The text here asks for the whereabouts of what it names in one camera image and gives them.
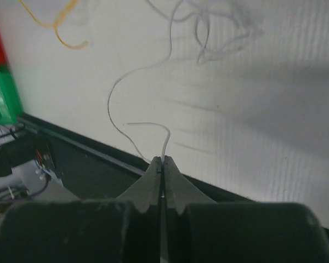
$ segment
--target white wall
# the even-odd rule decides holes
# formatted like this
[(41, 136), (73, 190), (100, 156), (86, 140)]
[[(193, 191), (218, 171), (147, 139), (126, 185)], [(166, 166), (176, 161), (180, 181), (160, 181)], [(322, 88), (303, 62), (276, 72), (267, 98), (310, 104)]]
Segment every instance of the white wall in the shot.
[[(52, 22), (67, 0), (26, 0)], [(0, 0), (0, 32), (25, 112), (136, 154), (111, 125), (106, 98), (123, 73), (166, 54), (166, 21), (144, 1), (81, 1), (60, 32), (39, 27), (18, 1)], [(169, 11), (174, 1), (155, 1)], [(120, 83), (115, 122), (151, 158), (170, 128), (167, 154), (185, 174), (261, 201), (310, 206), (329, 227), (329, 0), (246, 1), (263, 35), (202, 66), (193, 21), (174, 26), (173, 56)], [(210, 45), (236, 32), (214, 21)]]

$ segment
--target cable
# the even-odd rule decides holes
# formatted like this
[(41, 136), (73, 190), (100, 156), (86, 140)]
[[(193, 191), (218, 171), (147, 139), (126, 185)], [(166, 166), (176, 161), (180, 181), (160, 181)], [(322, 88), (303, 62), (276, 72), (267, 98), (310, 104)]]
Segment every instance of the cable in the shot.
[(130, 123), (127, 123), (127, 125), (155, 125), (155, 126), (159, 126), (159, 127), (163, 128), (167, 132), (167, 137), (163, 143), (162, 154), (161, 154), (161, 161), (163, 163), (165, 161), (164, 157), (166, 155), (166, 148), (167, 148), (169, 138), (171, 137), (171, 131), (166, 126), (164, 126), (162, 124), (154, 123), (154, 122), (130, 122)]
[(25, 128), (26, 128), (26, 125), (23, 124), (23, 126), (22, 126), (21, 128), (15, 130), (15, 131), (12, 131), (12, 130), (10, 129), (10, 133), (1, 134), (1, 135), (0, 135), (0, 139), (1, 139), (1, 138), (4, 138), (4, 137), (8, 137), (8, 136), (12, 136), (12, 137), (14, 137), (13, 134), (19, 133), (19, 132), (23, 131)]
[[(195, 22), (194, 22), (194, 35), (195, 35), (195, 40), (196, 42), (199, 44), (199, 46), (201, 47), (201, 50), (197, 56), (197, 59), (196, 59), (196, 62), (197, 64), (202, 64), (202, 63), (205, 63), (207, 62), (208, 60), (205, 59), (205, 54), (206, 53), (210, 53), (211, 54), (211, 57), (217, 53), (220, 53), (223, 49), (225, 49), (228, 45), (230, 45), (231, 43), (233, 43), (234, 41), (236, 40), (239, 40), (239, 39), (242, 39), (244, 37), (247, 37), (249, 36), (249, 31), (248, 33), (246, 34), (243, 34), (242, 36), (238, 36), (234, 39), (232, 39), (231, 41), (229, 41), (226, 45), (224, 45), (222, 48), (219, 48), (219, 49), (209, 49), (207, 48), (207, 44), (208, 44), (208, 40), (209, 40), (209, 34), (210, 34), (210, 20), (209, 20), (209, 17), (210, 16), (219, 16), (219, 17), (223, 17), (223, 18), (227, 18), (229, 20), (231, 20), (233, 22), (233, 24), (237, 27), (237, 28), (240, 28), (240, 26), (243, 26), (244, 28), (246, 28), (246, 23), (243, 23), (243, 22), (240, 22), (238, 18), (235, 17), (235, 13), (238, 13), (240, 15), (240, 18), (243, 18), (244, 17), (244, 13), (242, 12), (242, 9), (237, 5), (237, 4), (232, 4), (232, 7), (231, 7), (231, 14), (226, 14), (226, 13), (222, 13), (222, 12), (217, 12), (217, 11), (214, 11), (214, 10), (209, 10), (209, 6), (214, 3), (214, 2), (222, 2), (223, 0), (210, 0), (209, 3), (207, 3), (206, 5), (200, 5), (200, 4), (197, 4), (197, 3), (194, 3), (192, 0), (179, 0), (177, 1), (177, 3), (175, 4), (173, 10), (171, 11), (171, 15), (168, 16), (166, 15), (164, 12), (162, 12), (161, 10), (159, 10), (150, 0), (145, 0), (145, 2), (149, 5), (149, 7), (154, 10), (158, 15), (160, 15), (161, 17), (163, 17), (164, 19), (166, 19), (168, 21), (168, 53), (166, 55), (166, 57), (164, 57), (162, 60), (160, 60), (159, 62), (157, 63), (154, 63), (150, 66), (146, 66), (146, 67), (141, 67), (141, 68), (137, 68), (135, 70), (131, 70), (125, 74), (123, 74), (120, 78), (118, 78), (116, 80), (116, 82), (113, 84), (112, 88), (111, 88), (111, 91), (109, 93), (109, 96), (108, 96), (108, 99), (107, 99), (107, 114), (109, 116), (109, 119), (113, 125), (113, 127), (115, 127), (115, 129), (120, 133), (122, 134), (125, 138), (127, 138), (131, 143), (132, 145), (134, 146), (135, 150), (137, 151), (137, 153), (139, 154), (139, 156), (146, 162), (150, 162), (150, 160), (148, 160), (147, 158), (145, 158), (143, 156), (143, 154), (140, 152), (140, 150), (138, 149), (138, 147), (136, 146), (135, 142), (126, 134), (124, 133), (120, 128), (117, 127), (117, 125), (114, 123), (114, 120), (111, 116), (111, 113), (110, 113), (110, 99), (112, 97), (112, 94), (116, 88), (116, 86), (119, 84), (119, 82), (129, 76), (131, 76), (132, 74), (138, 72), (138, 71), (142, 71), (142, 70), (147, 70), (147, 69), (150, 69), (150, 68), (156, 68), (156, 67), (159, 67), (161, 65), (163, 65), (165, 62), (167, 62), (169, 60), (169, 58), (171, 57), (172, 55), (172, 25), (174, 22), (176, 23), (181, 23), (181, 22), (185, 22), (187, 20), (189, 20), (191, 17), (195, 17)], [(176, 12), (178, 11), (179, 7), (183, 4), (183, 3), (187, 3), (190, 7), (192, 7), (195, 11), (189, 13), (188, 15), (182, 17), (182, 18), (174, 18), (175, 17), (175, 14)], [(202, 22), (204, 23), (204, 25), (206, 25), (206, 37), (205, 37), (205, 41), (202, 42), (199, 37), (198, 37), (198, 25), (199, 23)], [(161, 125), (161, 124), (157, 124), (157, 123), (146, 123), (146, 122), (142, 122), (142, 123), (130, 123), (130, 125), (141, 125), (141, 124), (144, 124), (144, 125), (149, 125), (149, 124), (152, 124), (152, 125), (158, 125), (160, 127), (163, 127), (168, 135), (167, 135), (167, 138), (164, 142), (164, 145), (163, 145), (163, 148), (162, 148), (162, 155), (161, 155), (161, 158), (162, 158), (162, 161), (164, 160), (164, 157), (165, 157), (165, 154), (166, 154), (166, 147), (167, 147), (167, 144), (168, 144), (168, 140), (169, 140), (169, 137), (171, 135), (171, 132), (169, 131), (169, 129), (167, 127), (165, 127), (164, 125)]]
[(113, 125), (113, 127), (115, 127), (115, 129), (120, 133), (122, 134), (124, 137), (126, 137), (134, 146), (135, 150), (137, 151), (137, 153), (141, 156), (141, 158), (146, 161), (147, 163), (150, 162), (150, 160), (146, 159), (143, 154), (139, 151), (138, 147), (136, 146), (135, 142), (127, 135), (125, 134), (123, 131), (121, 131), (114, 123), (114, 120), (112, 119), (112, 116), (111, 116), (111, 113), (110, 113), (110, 99), (111, 99), (111, 96), (112, 96), (112, 93), (114, 92), (116, 86), (119, 84), (119, 82), (121, 80), (123, 80), (124, 78), (126, 77), (129, 77), (130, 75), (138, 72), (138, 71), (142, 71), (142, 70), (146, 70), (146, 69), (150, 69), (150, 68), (155, 68), (155, 67), (159, 67), (161, 66), (162, 64), (164, 64), (170, 57), (171, 57), (171, 54), (172, 54), (172, 23), (173, 23), (173, 19), (174, 19), (174, 15), (175, 13), (177, 12), (178, 8), (180, 7), (180, 5), (183, 3), (184, 0), (179, 0), (178, 3), (175, 5), (174, 9), (172, 10), (172, 13), (171, 13), (171, 17), (170, 17), (170, 20), (169, 20), (169, 23), (168, 23), (168, 38), (169, 38), (169, 41), (168, 41), (168, 53), (166, 55), (166, 57), (164, 57), (162, 60), (160, 60), (159, 62), (153, 64), (153, 65), (150, 65), (150, 66), (146, 66), (146, 67), (141, 67), (141, 68), (137, 68), (135, 70), (131, 70), (125, 74), (123, 74), (120, 78), (118, 78), (118, 80), (116, 80), (116, 82), (113, 84), (112, 88), (111, 88), (111, 91), (109, 93), (109, 97), (107, 99), (107, 114), (109, 115), (109, 119)]
[(24, 201), (27, 199), (31, 199), (31, 198), (36, 197), (36, 196), (40, 195), (41, 193), (43, 193), (48, 188), (48, 185), (49, 185), (49, 176), (45, 175), (45, 184), (44, 184), (43, 188), (41, 188), (38, 192), (35, 192), (35, 193), (28, 195), (26, 197), (23, 197), (23, 198), (17, 198), (17, 199), (12, 199), (12, 200), (0, 200), (0, 204), (16, 203), (16, 202)]
[[(0, 195), (3, 194), (4, 192), (7, 192), (7, 190), (8, 190), (7, 187), (0, 189)], [(23, 187), (11, 187), (11, 190), (13, 192), (21, 192), (21, 191), (27, 191), (28, 189)]]
[[(27, 191), (18, 191), (18, 192), (13, 192), (13, 195), (14, 196), (17, 196), (17, 195), (21, 195), (22, 193), (25, 193), (24, 197), (27, 197)], [(11, 199), (7, 199), (8, 197), (11, 197), (11, 194), (10, 193), (7, 193), (6, 195), (3, 195), (3, 196), (0, 196), (0, 200), (4, 201), (4, 200), (11, 200)]]
[(33, 13), (30, 11), (30, 9), (27, 7), (27, 5), (22, 0), (19, 0), (19, 2), (27, 10), (27, 12), (31, 15), (31, 17), (34, 19), (34, 21), (36, 23), (38, 23), (42, 27), (45, 27), (45, 28), (48, 28), (48, 29), (54, 29), (55, 35), (57, 36), (57, 38), (61, 42), (61, 44), (63, 44), (64, 46), (66, 46), (70, 49), (78, 50), (78, 49), (85, 48), (89, 44), (88, 41), (84, 41), (84, 42), (82, 42), (81, 44), (78, 44), (78, 45), (67, 44), (66, 42), (64, 42), (61, 39), (61, 37), (59, 35), (59, 32), (58, 32), (58, 27), (61, 26), (64, 23), (67, 16), (75, 9), (76, 5), (79, 3), (79, 0), (70, 0), (70, 2), (65, 6), (65, 8), (55, 17), (55, 20), (52, 24), (46, 24), (46, 23), (40, 22), (33, 15)]

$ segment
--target yellow wire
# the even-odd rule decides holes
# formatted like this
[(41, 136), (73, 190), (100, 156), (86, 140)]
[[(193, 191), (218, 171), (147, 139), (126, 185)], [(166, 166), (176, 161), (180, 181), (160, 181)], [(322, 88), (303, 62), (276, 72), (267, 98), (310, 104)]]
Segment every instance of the yellow wire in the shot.
[(19, 2), (22, 4), (22, 6), (27, 10), (27, 12), (30, 14), (30, 16), (34, 19), (34, 21), (36, 23), (38, 23), (40, 26), (45, 27), (45, 28), (49, 28), (49, 29), (54, 29), (55, 34), (58, 38), (58, 40), (66, 47), (70, 48), (70, 49), (74, 49), (74, 50), (78, 50), (78, 49), (82, 49), (84, 47), (86, 47), (89, 42), (88, 41), (84, 41), (83, 43), (79, 44), (79, 45), (69, 45), (66, 42), (64, 42), (58, 32), (58, 27), (61, 26), (64, 21), (66, 20), (67, 16), (73, 11), (73, 9), (76, 7), (76, 5), (79, 3), (79, 0), (70, 0), (70, 2), (65, 6), (65, 8), (56, 16), (54, 23), (53, 24), (47, 24), (47, 23), (43, 23), (40, 22), (34, 15), (33, 13), (30, 11), (30, 9), (26, 6), (26, 4), (22, 1), (19, 0)]

